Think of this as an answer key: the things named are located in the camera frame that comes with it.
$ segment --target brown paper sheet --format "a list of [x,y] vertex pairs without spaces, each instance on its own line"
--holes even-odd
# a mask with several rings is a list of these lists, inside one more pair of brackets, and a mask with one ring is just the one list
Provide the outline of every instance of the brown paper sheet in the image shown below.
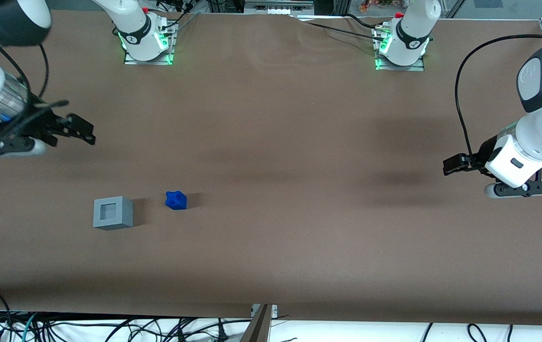
[[[440,21],[416,73],[375,71],[366,39],[284,16],[198,16],[167,67],[124,66],[104,13],[53,19],[45,99],[69,99],[97,144],[0,160],[12,308],[248,316],[278,303],[291,318],[542,324],[542,198],[491,200],[490,179],[442,175],[465,152],[459,63],[536,22]],[[461,103],[476,149],[523,115],[516,72],[541,46],[472,58]],[[38,89],[38,49],[10,53]],[[167,208],[167,190],[190,209]],[[93,200],[119,195],[138,227],[93,228]]]

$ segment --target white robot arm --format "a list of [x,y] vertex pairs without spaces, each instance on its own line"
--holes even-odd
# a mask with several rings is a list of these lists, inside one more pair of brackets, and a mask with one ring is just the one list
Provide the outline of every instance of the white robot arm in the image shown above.
[[[93,1],[112,18],[132,58],[152,60],[167,50],[166,18],[146,13],[135,0]],[[0,46],[39,45],[50,28],[45,0],[0,0]],[[0,67],[0,156],[43,154],[46,145],[56,145],[54,135],[95,143],[93,125],[75,114],[56,116],[26,84]]]
[[485,189],[491,198],[542,195],[541,178],[530,179],[542,169],[542,48],[521,67],[517,89],[527,114],[485,141],[473,154],[475,160],[464,153],[445,160],[445,175],[472,169],[488,172],[499,181]]
[[415,64],[425,53],[430,32],[440,13],[438,0],[411,0],[402,18],[384,23],[390,32],[379,52],[395,65],[406,67]]
[[167,19],[145,13],[136,0],[92,0],[114,22],[123,48],[138,61],[149,61],[169,47]]

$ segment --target blue object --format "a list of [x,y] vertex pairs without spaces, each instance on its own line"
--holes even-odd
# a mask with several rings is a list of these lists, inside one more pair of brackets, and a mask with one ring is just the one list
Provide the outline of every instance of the blue object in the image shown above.
[[180,191],[167,191],[165,193],[167,199],[165,205],[173,210],[185,210],[186,209],[186,195]]

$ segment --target gray square block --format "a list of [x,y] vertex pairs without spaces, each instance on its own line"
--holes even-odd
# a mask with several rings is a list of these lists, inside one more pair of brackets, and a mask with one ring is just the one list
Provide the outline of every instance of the gray square block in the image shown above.
[[93,201],[93,227],[110,231],[134,226],[134,204],[124,196]]

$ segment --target black cable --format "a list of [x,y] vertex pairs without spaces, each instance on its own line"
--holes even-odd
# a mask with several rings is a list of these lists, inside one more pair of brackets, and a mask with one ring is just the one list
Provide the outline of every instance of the black cable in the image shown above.
[[156,325],[157,328],[159,329],[159,334],[162,334],[163,331],[162,331],[162,329],[161,329],[161,326],[159,325],[159,321],[158,321],[158,320],[155,321],[155,325]]
[[159,0],[156,2],[156,6],[159,7],[159,5],[161,5],[163,7],[163,9],[165,9],[166,12],[169,12],[169,9],[167,9],[167,7],[165,7],[165,5],[160,2]]
[[149,325],[155,323],[158,320],[158,318],[155,318],[154,320],[151,320],[147,324],[143,325],[142,327],[139,327],[138,329],[132,331],[129,333],[129,337],[127,338],[127,342],[132,342],[132,340],[139,334],[142,333],[142,331],[146,331],[146,327]]
[[53,331],[53,327],[51,326],[51,323],[49,324],[49,331],[51,332],[51,335],[55,335],[58,339],[60,339],[62,342],[68,342],[67,340],[64,340],[62,336],[60,336],[58,333]]
[[360,20],[360,18],[356,17],[355,15],[353,15],[351,13],[345,13],[342,16],[343,17],[350,17],[351,19],[354,19],[356,22],[358,22],[358,24],[364,26],[365,28],[369,28],[369,29],[373,29],[373,28],[375,28],[376,25],[379,25],[379,24],[383,23],[383,22],[380,22],[379,24],[370,25],[370,24],[367,24],[366,22],[363,22],[362,20]]
[[43,55],[43,61],[45,61],[45,81],[43,81],[43,86],[39,92],[39,98],[41,98],[47,90],[47,83],[49,83],[49,59],[47,59],[47,52],[45,52],[45,48],[42,44],[39,44],[39,48],[41,49],[41,54]]
[[51,329],[51,327],[49,327],[49,321],[47,321],[47,324],[45,325],[45,329],[47,329],[47,337],[49,337],[49,340],[52,342],[58,342],[55,336],[53,336],[53,330]]
[[[72,322],[53,322],[51,323],[52,327],[56,327],[58,325],[71,325],[75,327],[118,327],[121,324],[115,324],[115,323],[72,323]],[[122,325],[123,327],[140,327],[139,325],[135,324],[126,324]]]
[[9,340],[11,341],[12,334],[13,334],[13,322],[11,321],[11,310],[9,308],[9,305],[7,304],[7,301],[1,295],[0,295],[0,300],[3,302],[3,306],[4,306],[4,308],[5,308],[6,312],[7,312],[7,325],[10,328]]
[[461,107],[459,105],[459,80],[461,78],[461,73],[462,73],[463,67],[464,67],[465,63],[467,62],[467,60],[469,60],[470,57],[473,54],[475,54],[478,50],[482,49],[483,47],[491,45],[493,43],[497,43],[499,41],[504,41],[504,40],[509,40],[509,39],[522,39],[522,38],[540,38],[540,39],[542,39],[542,35],[530,35],[530,34],[527,34],[527,35],[508,35],[508,36],[504,36],[504,37],[491,39],[490,41],[487,41],[486,43],[482,43],[481,45],[478,45],[474,50],[472,50],[469,54],[467,54],[467,56],[463,59],[461,65],[459,66],[459,70],[457,71],[457,76],[455,78],[455,106],[456,106],[456,109],[457,109],[457,115],[459,115],[459,121],[460,121],[460,123],[462,125],[463,136],[465,137],[465,143],[466,143],[466,146],[467,146],[467,154],[469,154],[470,162],[474,166],[474,169],[480,171],[480,173],[482,173],[482,174],[487,174],[488,175],[488,173],[484,172],[482,170],[482,168],[480,167],[480,165],[478,165],[478,162],[476,162],[476,160],[474,159],[474,154],[472,152],[472,146],[471,146],[471,144],[469,142],[469,136],[467,136],[467,128],[465,126],[465,121],[463,121],[463,115],[462,115],[462,112],[461,112]]
[[176,19],[173,23],[167,25],[167,26],[162,26],[162,30],[165,30],[165,29],[168,29],[168,28],[171,28],[171,26],[174,26],[176,24],[178,24],[178,22],[182,19],[182,17],[184,17],[184,15],[186,15],[186,13],[189,13],[189,11],[184,11],[182,12],[182,14],[180,15],[180,17],[178,17],[178,19]]
[[115,329],[113,329],[113,331],[110,332],[110,334],[108,334],[108,336],[106,337],[106,340],[104,340],[104,342],[108,342],[110,340],[110,338],[115,335],[115,333],[117,333],[117,331],[119,331],[119,329],[121,329],[122,327],[125,327],[126,325],[128,325],[132,320],[129,319],[129,320],[125,320],[123,321],[123,323],[117,325],[117,327],[115,327]]
[[[250,322],[251,320],[234,320],[234,321],[227,321],[227,322],[223,322],[223,324],[232,324],[232,323],[245,323],[245,322]],[[179,340],[178,342],[184,342],[186,341],[187,338],[195,335],[195,334],[198,334],[198,333],[205,333],[206,330],[210,329],[210,328],[213,328],[213,327],[217,327],[219,324],[216,323],[216,324],[212,324],[212,325],[208,325],[206,327],[202,327],[201,329],[197,329],[196,331],[193,331],[193,332],[190,332],[190,333],[186,333],[183,337],[182,340]]]
[[363,35],[362,33],[356,33],[356,32],[341,30],[340,28],[331,28],[330,26],[315,24],[314,22],[308,22],[308,21],[306,21],[306,22],[309,25],[317,26],[318,28],[334,30],[334,31],[337,31],[337,32],[343,32],[343,33],[347,33],[347,34],[358,36],[358,37],[365,37],[365,38],[372,39],[372,40],[379,40],[379,41],[383,40],[383,38],[381,38],[381,37],[373,37],[371,35]]
[[194,318],[180,318],[180,320],[178,320],[178,324],[176,324],[176,326],[174,326],[173,329],[167,333],[167,336],[163,339],[163,342],[169,342],[172,340],[174,337],[176,337],[177,333],[186,328],[186,326],[191,324],[193,321],[195,321]]
[[225,342],[229,339],[229,336],[227,336],[227,333],[225,332],[225,326],[223,325],[223,320],[220,318],[218,319],[218,338],[216,338],[217,342]]
[[506,338],[506,342],[510,342],[512,339],[512,330],[514,329],[514,324],[510,324],[510,327],[508,328],[508,338]]
[[425,329],[425,333],[423,333],[423,338],[421,339],[421,342],[425,342],[427,340],[427,334],[429,333],[430,329],[432,329],[432,325],[434,322],[427,325],[427,328]]
[[32,321],[32,326],[30,327],[30,330],[34,334],[34,340],[38,342],[47,342],[45,340],[45,334],[43,333],[42,327],[39,327],[39,323]]
[[469,336],[469,338],[471,338],[471,340],[473,342],[479,342],[479,340],[476,340],[473,336],[472,336],[472,331],[471,331],[471,328],[472,327],[475,327],[477,330],[478,330],[478,333],[480,333],[480,336],[482,336],[482,340],[484,342],[486,342],[486,336],[484,335],[484,333],[482,333],[482,330],[480,329],[480,327],[478,327],[478,325],[474,324],[474,323],[470,323],[467,325],[467,335]]

